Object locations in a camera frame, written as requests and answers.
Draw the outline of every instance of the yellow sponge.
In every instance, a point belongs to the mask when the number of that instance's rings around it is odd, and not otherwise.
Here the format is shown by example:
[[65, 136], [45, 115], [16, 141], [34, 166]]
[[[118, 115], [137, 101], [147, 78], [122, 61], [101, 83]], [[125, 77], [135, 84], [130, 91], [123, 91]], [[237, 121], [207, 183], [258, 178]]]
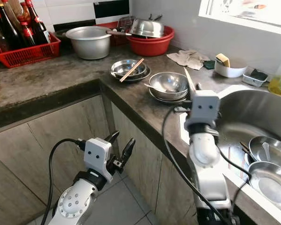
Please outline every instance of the yellow sponge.
[[230, 67], [230, 60], [223, 53], [217, 54], [217, 56], [215, 58], [217, 59], [217, 61], [219, 63], [223, 64], [226, 67]]

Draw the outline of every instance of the cloth rag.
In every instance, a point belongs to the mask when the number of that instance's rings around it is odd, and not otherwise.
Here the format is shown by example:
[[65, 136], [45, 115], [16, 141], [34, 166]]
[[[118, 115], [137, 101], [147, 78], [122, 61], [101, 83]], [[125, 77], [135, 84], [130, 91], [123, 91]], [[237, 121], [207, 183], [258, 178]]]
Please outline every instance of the cloth rag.
[[196, 50], [180, 50], [178, 53], [167, 54], [171, 60], [181, 66], [200, 70], [203, 67], [203, 62], [210, 60], [207, 56], [197, 52]]

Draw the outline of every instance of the red dish rack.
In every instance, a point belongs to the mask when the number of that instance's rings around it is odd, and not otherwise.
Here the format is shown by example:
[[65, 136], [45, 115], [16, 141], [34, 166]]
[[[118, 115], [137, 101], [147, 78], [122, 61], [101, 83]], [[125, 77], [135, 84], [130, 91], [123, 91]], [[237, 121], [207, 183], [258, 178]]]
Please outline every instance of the red dish rack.
[[0, 61], [8, 68], [39, 62], [59, 56], [60, 40], [50, 33], [51, 43], [0, 53]]

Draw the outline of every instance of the gray tile floor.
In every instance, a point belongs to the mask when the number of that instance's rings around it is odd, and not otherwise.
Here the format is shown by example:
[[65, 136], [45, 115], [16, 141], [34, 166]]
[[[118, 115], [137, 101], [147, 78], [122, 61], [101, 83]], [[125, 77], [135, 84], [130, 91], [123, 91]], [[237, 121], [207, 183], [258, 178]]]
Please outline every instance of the gray tile floor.
[[[43, 216], [28, 225], [40, 225]], [[105, 185], [84, 225], [158, 225], [158, 221], [125, 172]]]

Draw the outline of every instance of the kitchen cabinet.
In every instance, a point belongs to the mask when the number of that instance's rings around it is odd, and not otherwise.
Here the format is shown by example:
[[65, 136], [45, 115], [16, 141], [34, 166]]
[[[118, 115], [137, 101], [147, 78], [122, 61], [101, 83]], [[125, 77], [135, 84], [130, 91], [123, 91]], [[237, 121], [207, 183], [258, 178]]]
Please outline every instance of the kitchen cabinet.
[[197, 224], [192, 191], [172, 163], [114, 104], [112, 110], [120, 151], [131, 137], [136, 140], [125, 171], [160, 224]]
[[[109, 134], [101, 96], [95, 96], [77, 104], [65, 107], [35, 120], [23, 123], [0, 133], [0, 203], [11, 199], [0, 210], [0, 224], [4, 218], [20, 224], [43, 213], [47, 203], [49, 175], [48, 157], [56, 142], [64, 138], [105, 138]], [[54, 193], [53, 201], [69, 186], [80, 170], [86, 170], [83, 152], [73, 143], [61, 144], [53, 157]], [[12, 177], [9, 183], [4, 177]], [[13, 212], [18, 220], [13, 220]]]

